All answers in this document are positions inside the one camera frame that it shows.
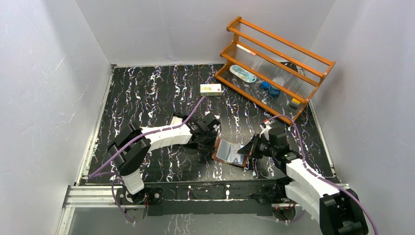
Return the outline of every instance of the blue container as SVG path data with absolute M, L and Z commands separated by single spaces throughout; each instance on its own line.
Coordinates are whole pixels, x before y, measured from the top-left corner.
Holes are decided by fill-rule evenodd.
M 281 93 L 281 91 L 280 91 L 280 90 L 278 90 L 278 89 L 276 89 L 276 88 L 274 88 L 274 87 L 270 87 L 270 89 L 269 89 L 269 93 L 270 93 L 270 95 L 271 95 L 271 96 L 273 96 L 273 97 L 278 97 L 278 96 L 279 96 L 279 94 Z
M 261 83 L 261 87 L 268 90 L 271 87 L 271 85 L 268 82 L 263 81 Z
M 280 90 L 278 90 L 277 88 L 274 88 L 273 86 L 271 86 L 268 82 L 263 81 L 261 83 L 261 87 L 265 90 L 268 90 L 268 92 L 270 93 L 271 96 L 273 97 L 278 97 L 279 94 L 281 93 Z

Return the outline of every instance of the black marble surface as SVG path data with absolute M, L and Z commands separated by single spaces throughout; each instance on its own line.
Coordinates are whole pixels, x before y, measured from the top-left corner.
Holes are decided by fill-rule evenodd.
M 173 112 L 190 113 L 200 99 L 200 84 L 219 83 L 214 75 L 221 67 L 215 64 L 114 69 L 90 173 L 109 158 L 105 154 L 108 143 L 129 122 L 148 127 L 162 126 L 167 124 Z M 222 96 L 208 99 L 209 110 L 219 115 L 222 122 L 220 137 L 247 143 L 254 133 L 260 132 L 259 124 L 271 115 L 227 86 L 223 85 L 223 89 Z M 206 105 L 202 104 L 197 114 L 201 115 L 205 108 Z M 323 176 L 333 176 L 309 107 L 296 123 L 308 154 L 308 163 Z M 299 151 L 294 128 L 280 120 L 273 123 L 273 126 L 278 125 L 285 126 L 291 148 Z M 144 182 L 275 179 L 284 176 L 267 157 L 250 160 L 246 168 L 241 168 L 215 161 L 206 152 L 182 146 L 157 149 L 147 154 L 141 170 Z M 115 167 L 108 166 L 104 171 L 115 171 Z M 102 176 L 87 183 L 108 184 L 110 181 L 110 177 Z

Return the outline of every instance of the cardboard box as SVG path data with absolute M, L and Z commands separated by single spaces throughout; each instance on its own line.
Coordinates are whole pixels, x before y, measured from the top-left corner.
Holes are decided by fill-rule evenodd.
M 222 95 L 221 84 L 200 84 L 201 96 Z

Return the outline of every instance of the wooden slat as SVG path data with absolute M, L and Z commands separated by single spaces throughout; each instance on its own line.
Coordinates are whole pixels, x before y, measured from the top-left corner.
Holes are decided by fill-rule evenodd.
M 275 40 L 278 40 L 278 41 L 284 43 L 285 45 L 287 45 L 289 47 L 292 47 L 292 48 L 294 48 L 296 50 L 299 50 L 302 53 L 307 54 L 310 57 L 313 57 L 314 59 L 316 59 L 316 60 L 318 60 L 318 61 L 320 61 L 320 62 L 322 62 L 322 63 L 324 63 L 326 65 L 330 65 L 331 64 L 331 61 L 329 61 L 327 59 L 324 59 L 323 57 L 321 57 L 321 56 L 319 56 L 319 55 L 317 55 L 315 53 L 312 53 L 311 51 L 309 51 L 309 50 L 307 50 L 305 48 L 302 48 L 302 47 L 300 47 L 300 46 L 298 46 L 298 45 L 296 45 L 296 44 L 294 44 L 294 43 L 292 43 L 290 41 L 287 41 L 287 40 L 281 38 L 280 36 L 278 36 L 276 34 L 273 34 L 273 33 L 269 32 L 269 31 L 267 31 L 267 30 L 265 30 L 265 29 L 263 29 L 263 28 L 255 25 L 255 24 L 251 23 L 251 22 L 248 22 L 248 21 L 246 21 L 244 19 L 239 19 L 239 22 L 241 22 L 242 24 L 244 24 L 246 26 L 249 26 L 249 27 L 251 27 L 251 28 L 253 28 L 253 29 L 255 29 L 255 30 L 257 30 L 257 31 L 259 31 L 259 32 L 261 32 L 261 33 L 263 33 L 263 34 L 265 34 L 265 35 L 273 38 L 273 39 L 275 39 Z
M 250 47 L 250 46 L 248 46 L 248 45 L 246 45 L 246 44 L 244 44 L 242 42 L 238 42 L 238 44 L 241 45 L 241 46 L 243 46 L 243 47 L 245 47 L 246 49 L 254 52 L 259 57 L 261 57 L 261 58 L 263 58 L 263 59 L 265 59 L 265 60 L 273 63 L 274 65 L 276 65 L 278 67 L 280 67 L 281 69 L 285 70 L 286 72 L 289 72 L 289 73 L 293 74 L 294 76 L 300 78 L 301 80 L 303 80 L 305 82 L 308 82 L 308 83 L 310 83 L 313 86 L 317 86 L 318 85 L 318 82 L 313 81 L 312 79 L 310 79 L 310 78 L 302 75 L 301 73 L 299 73 L 299 72 L 297 72 L 297 71 L 295 71 L 295 70 L 293 70 L 293 69 L 291 69 L 291 68 L 289 68 L 289 67 L 281 64 L 280 62 L 274 60 L 273 58 L 271 58 L 271 57 L 269 57 L 269 56 L 267 56 L 267 55 L 265 55 L 265 54 L 263 54 L 263 53 L 255 50 L 255 49 L 253 49 L 252 47 Z
M 293 64 L 295 64 L 297 66 L 302 67 L 303 69 L 309 71 L 310 73 L 312 73 L 312 74 L 314 74 L 314 75 L 316 75 L 316 76 L 318 76 L 320 78 L 323 76 L 323 74 L 321 72 L 313 69 L 312 67 L 310 67 L 310 66 L 308 66 L 308 65 L 306 65 L 306 64 L 304 64 L 304 63 L 302 63 L 302 62 L 300 62 L 300 61 L 298 61 L 298 60 L 296 60 L 296 59 L 294 59 L 294 58 L 292 58 L 292 57 L 290 57 L 290 56 L 288 56 L 288 55 L 286 55 L 286 54 L 278 51 L 278 50 L 275 50 L 274 48 L 270 47 L 269 45 L 266 45 L 266 44 L 258 41 L 257 39 L 255 39 L 255 38 L 253 38 L 253 37 L 251 37 L 251 36 L 249 36 L 249 35 L 241 32 L 239 30 L 236 30 L 235 28 L 232 28 L 231 27 L 231 28 L 229 28 L 229 31 L 230 32 L 233 32 L 235 34 L 238 34 L 239 36 L 241 36 L 241 37 L 243 37 L 243 38 L 245 38 L 245 39 L 247 39 L 247 40 L 249 40 L 249 41 L 257 44 L 260 47 L 263 47 L 263 48 L 267 49 L 268 51 L 270 51 L 270 52 L 272 52 L 272 53 L 274 53 L 274 54 L 276 54 L 276 55 L 278 55 L 278 56 L 280 56 L 280 57 L 288 60 L 289 62 L 291 62 L 291 63 L 293 63 Z
M 331 69 L 333 68 L 333 66 L 336 64 L 336 62 L 331 62 L 331 65 L 327 68 L 327 70 L 324 72 L 323 77 L 321 80 L 324 80 L 325 77 L 327 77 L 327 74 L 331 71 Z
M 301 112 L 304 110 L 304 108 L 307 106 L 307 104 L 308 104 L 308 101 L 306 103 L 302 104 L 301 109 L 298 111 L 298 113 L 296 114 L 296 116 L 293 118 L 293 121 L 296 121 L 297 120 L 297 118 L 300 116 Z
M 223 49 L 223 51 L 220 53 L 220 55 L 222 55 L 222 54 L 227 54 L 227 53 L 228 53 L 228 51 L 229 51 L 229 49 L 231 48 L 232 44 L 233 44 L 233 42 L 229 43 L 229 44 L 225 47 L 225 49 Z
M 290 95 L 291 97 L 294 97 L 295 99 L 297 99 L 297 100 L 301 101 L 301 103 L 304 103 L 304 102 L 305 102 L 305 99 L 304 99 L 304 98 L 302 98 L 301 96 L 299 96 L 299 95 L 297 95 L 297 94 L 293 93 L 292 91 L 290 91 L 290 90 L 286 89 L 285 87 L 283 87 L 283 86 L 279 85 L 278 83 L 275 83 L 275 82 L 274 82 L 274 81 L 272 81 L 271 79 L 269 79 L 269 78 L 265 77 L 264 75 L 262 75 L 262 74 L 258 73 L 258 72 L 257 72 L 257 71 L 255 71 L 255 70 L 253 70 L 253 69 L 249 68 L 248 66 L 246 66 L 246 65 L 242 64 L 241 62 L 239 62 L 239 61 L 237 61 L 237 60 L 233 59 L 233 58 L 232 58 L 232 57 L 230 57 L 229 55 L 227 55 L 227 54 L 222 54 L 221 56 L 225 57 L 226 59 L 228 59 L 228 60 L 229 60 L 229 61 L 231 61 L 232 63 L 234 63 L 234 64 L 236 64 L 236 65 L 239 65 L 240 67 L 242 67 L 242 68 L 244 68 L 244 69 L 248 70 L 249 72 L 251 72 L 251 73 L 255 74 L 257 77 L 260 77 L 262 80 L 265 80 L 265 81 L 269 82 L 271 85 L 273 85 L 273 86 L 277 87 L 278 89 L 282 90 L 284 93 L 286 93 L 286 94 Z
M 239 41 L 239 35 L 236 33 L 233 34 L 232 42 L 237 43 Z
M 240 20 L 242 19 L 242 17 L 238 16 L 235 19 L 233 19 L 233 21 L 231 21 L 228 26 L 226 26 L 226 30 L 229 32 L 229 28 L 234 26 L 236 23 L 238 23 Z
M 231 82 L 229 82 L 228 80 L 224 79 L 221 77 L 221 74 L 224 70 L 229 69 L 225 68 L 227 65 L 224 65 L 217 73 L 216 73 L 216 78 L 221 81 L 222 83 L 224 83 L 225 85 L 227 85 L 228 87 L 234 89 L 236 92 L 240 93 L 241 95 L 245 96 L 246 98 L 248 98 L 249 100 L 251 100 L 252 102 L 256 103 L 258 106 L 260 106 L 261 108 L 265 109 L 266 111 L 270 112 L 272 115 L 279 115 L 280 113 L 271 109 L 270 107 L 268 107 L 267 105 L 265 105 L 264 103 L 262 103 L 261 101 L 259 101 L 258 99 L 256 99 L 255 97 L 253 97 L 252 95 L 246 93 L 245 91 L 237 88 L 235 85 L 233 85 Z M 288 120 L 285 117 L 279 117 L 281 120 L 283 120 L 284 122 L 291 124 L 291 121 Z

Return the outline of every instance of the white wall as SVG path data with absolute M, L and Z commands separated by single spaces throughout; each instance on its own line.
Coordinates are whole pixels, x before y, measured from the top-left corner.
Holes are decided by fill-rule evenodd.
M 414 9 L 338 0 L 311 47 L 337 61 L 313 97 L 336 172 L 380 234 L 414 234 Z
M 223 63 L 237 16 L 310 48 L 334 0 L 77 0 L 111 64 Z
M 55 234 L 111 67 L 74 0 L 0 1 L 0 230 Z

